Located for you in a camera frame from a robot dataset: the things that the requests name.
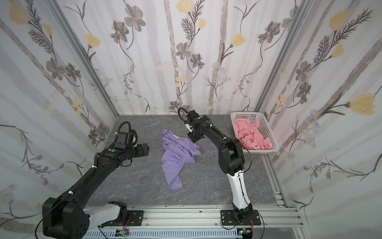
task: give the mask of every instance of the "floral wallpaper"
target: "floral wallpaper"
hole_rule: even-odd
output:
[[[44,1],[0,6],[0,235],[34,237],[43,202],[89,169],[115,117]]]
[[[120,114],[253,110],[301,3],[58,2]]]
[[[381,10],[314,1],[261,109],[286,200],[312,239],[382,233]]]

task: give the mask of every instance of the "black cable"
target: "black cable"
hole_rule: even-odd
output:
[[[69,194],[66,198],[64,198],[63,200],[61,200],[61,201],[60,201],[58,204],[56,204],[52,209],[50,209],[50,210],[48,211],[48,213],[45,214],[45,216],[42,217],[42,219],[41,219],[41,220],[39,221],[39,223],[37,224],[36,229],[34,230],[34,236],[36,237],[36,239],[39,239],[39,238],[37,237],[37,228],[39,227],[40,223],[44,220],[44,218],[45,218],[46,216],[48,216],[48,214],[49,214],[51,211],[53,211],[53,209],[55,209],[60,203],[62,203],[63,201],[65,201],[65,199],[67,199],[69,196],[71,196],[71,194]]]
[[[178,109],[178,116],[179,116],[179,118],[180,118],[184,123],[189,124],[189,122],[185,121],[185,119],[183,119],[183,117],[180,115],[180,110],[183,110],[186,114],[188,114],[188,111],[187,111],[185,108],[180,107],[180,108]]]
[[[247,200],[245,200],[245,196],[244,196],[244,191],[243,191],[243,186],[241,185],[241,180],[239,178],[239,182],[240,182],[240,187],[241,187],[241,193],[243,194],[243,198],[244,198],[244,201],[246,202],[246,204],[249,206]]]
[[[224,229],[226,229],[226,230],[232,230],[233,228],[235,228],[235,227],[238,225],[238,223],[236,222],[236,225],[234,225],[233,228],[225,228],[225,227],[223,226],[223,224],[222,224],[222,221],[220,220],[220,225],[222,226],[222,228],[224,228]]]
[[[102,230],[99,228],[99,226],[97,226],[98,227],[98,230],[102,233],[102,235],[106,238],[106,239],[109,239],[109,238],[107,238],[106,236],[105,236],[105,234],[102,232]]]
[[[93,165],[97,167],[98,165],[98,155],[99,153],[96,153],[94,155],[94,163]],[[84,177],[82,178],[81,182],[79,183],[80,185],[83,185],[84,183],[86,183],[87,180],[89,180],[89,178],[94,174],[94,172],[96,171],[96,167],[92,167],[91,169],[89,169],[86,174],[84,175]]]
[[[122,122],[122,123],[118,126],[117,132],[115,132],[114,143],[117,141],[118,133],[119,133],[119,131],[121,130],[121,128],[122,128],[122,126],[123,126],[124,124],[128,124],[128,125],[129,125],[129,132],[131,132],[131,124],[130,124],[130,122],[128,122],[128,121],[124,121],[124,122]]]
[[[262,218],[262,216],[261,216],[261,219],[263,220],[263,235],[261,235],[260,239],[262,239],[262,237],[264,236],[264,232],[265,232],[265,223],[264,223],[264,219]]]
[[[132,158],[131,158],[131,159],[127,159],[127,160],[130,160],[130,164],[129,164],[129,165],[122,165],[122,162],[119,161],[119,156],[120,156],[120,154],[122,154],[122,153],[123,153],[123,152],[120,152],[119,154],[117,154],[117,156],[115,157],[115,160],[118,161],[119,165],[122,166],[122,167],[128,167],[128,166],[130,166],[131,163],[133,162],[133,159],[132,159]]]
[[[133,159],[128,159],[128,160],[130,160],[130,163],[129,163],[128,165],[122,165],[122,163],[120,162],[120,166],[122,166],[122,167],[128,167],[128,166],[130,166],[131,163],[133,162]]]

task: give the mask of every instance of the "gray marble surface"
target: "gray marble surface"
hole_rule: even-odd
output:
[[[229,115],[209,117],[220,131],[234,138]],[[148,143],[149,155],[133,158],[130,167],[119,167],[112,172],[94,192],[88,201],[89,206],[101,206],[109,201],[120,201],[130,206],[232,203],[227,175],[221,171],[217,148],[208,138],[196,142],[202,154],[195,157],[195,164],[185,164],[180,172],[183,189],[170,190],[162,171],[161,158],[165,151],[162,147],[162,130],[171,129],[176,135],[186,137],[188,130],[184,123],[177,115],[119,116],[111,132],[115,132],[125,120],[137,131],[138,143]],[[110,145],[114,137],[115,134],[111,133],[106,145]],[[249,167],[249,163],[247,155],[245,168]],[[244,174],[244,180],[252,204],[276,203],[259,154],[252,154],[252,166]]]

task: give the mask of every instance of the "purple t-shirt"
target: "purple t-shirt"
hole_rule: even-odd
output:
[[[171,130],[163,129],[162,146],[166,150],[162,156],[162,169],[170,189],[182,189],[179,172],[185,163],[195,163],[195,155],[200,155],[199,145],[189,138],[176,136]]]

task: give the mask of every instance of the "laundry basket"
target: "laundry basket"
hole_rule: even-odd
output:
[[[236,131],[235,123],[233,122],[235,119],[245,117],[249,119],[249,122],[253,124],[256,119],[259,119],[259,132],[264,136],[264,138],[269,138],[272,142],[273,148],[271,150],[248,150],[250,153],[257,154],[266,154],[270,152],[276,152],[280,150],[280,146],[276,140],[275,135],[272,132],[272,129],[269,126],[267,119],[264,114],[260,112],[232,112],[231,113],[231,121],[233,130],[235,131],[236,138],[238,137],[238,133]]]

